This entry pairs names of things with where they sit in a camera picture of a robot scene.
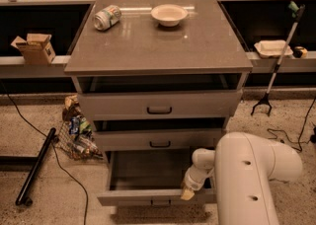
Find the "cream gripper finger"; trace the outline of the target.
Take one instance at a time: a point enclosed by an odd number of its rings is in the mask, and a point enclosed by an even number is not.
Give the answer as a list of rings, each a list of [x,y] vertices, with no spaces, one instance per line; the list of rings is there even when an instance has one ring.
[[[192,199],[194,195],[195,195],[195,192],[191,188],[187,186],[182,187],[181,200],[188,201]]]

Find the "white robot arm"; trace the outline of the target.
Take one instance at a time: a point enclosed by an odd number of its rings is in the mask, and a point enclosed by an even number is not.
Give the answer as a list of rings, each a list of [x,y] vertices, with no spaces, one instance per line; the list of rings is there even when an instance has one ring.
[[[253,134],[230,132],[215,149],[194,151],[181,199],[192,199],[205,180],[213,177],[219,225],[279,225],[270,182],[293,182],[302,170],[294,148]]]

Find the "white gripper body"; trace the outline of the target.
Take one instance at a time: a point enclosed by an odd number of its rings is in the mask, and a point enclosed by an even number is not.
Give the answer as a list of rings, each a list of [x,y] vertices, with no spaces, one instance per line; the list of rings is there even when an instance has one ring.
[[[191,165],[185,172],[183,187],[193,191],[200,190],[206,179],[210,178],[214,169],[200,169]]]

